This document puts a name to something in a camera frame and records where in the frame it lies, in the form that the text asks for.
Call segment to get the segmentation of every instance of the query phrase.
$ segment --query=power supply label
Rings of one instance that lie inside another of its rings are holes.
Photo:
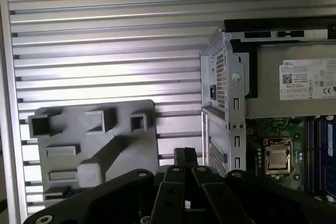
[[[336,59],[284,60],[280,100],[336,98]]]

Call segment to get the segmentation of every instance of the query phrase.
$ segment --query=black plastic mount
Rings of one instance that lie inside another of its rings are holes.
[[[24,224],[45,216],[51,216],[54,224],[106,220],[131,224],[142,218],[149,218],[149,224],[336,223],[332,206],[303,192],[240,170],[222,178],[212,168],[198,166],[192,148],[175,149],[175,155],[175,165],[160,167],[155,176],[148,170],[133,170],[43,209]],[[45,197],[68,193],[69,188],[59,188]]]
[[[224,21],[224,32],[328,29],[336,27],[336,16],[301,18],[255,18],[228,19]]]

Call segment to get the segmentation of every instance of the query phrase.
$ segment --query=gray plastic bracket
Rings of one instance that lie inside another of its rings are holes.
[[[148,131],[150,127],[150,121],[146,113],[134,112],[130,115],[129,121],[130,121],[130,131],[131,132],[135,130]]]
[[[85,112],[85,115],[100,115],[101,117],[101,124],[86,132],[87,135],[106,133],[116,124],[115,112],[112,109],[95,109]]]
[[[31,115],[28,117],[30,138],[51,137],[61,131],[54,131],[50,127],[50,119],[52,116],[60,113],[48,113],[41,115]]]
[[[76,156],[80,153],[79,144],[66,145],[66,146],[52,146],[49,145],[45,148],[47,157],[65,157],[65,156]]]

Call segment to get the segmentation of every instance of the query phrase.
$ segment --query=metal side panel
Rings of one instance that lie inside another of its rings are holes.
[[[201,160],[199,50],[224,19],[334,15],[336,0],[0,0],[1,131],[11,223],[41,210],[35,109],[151,99],[161,164]]]

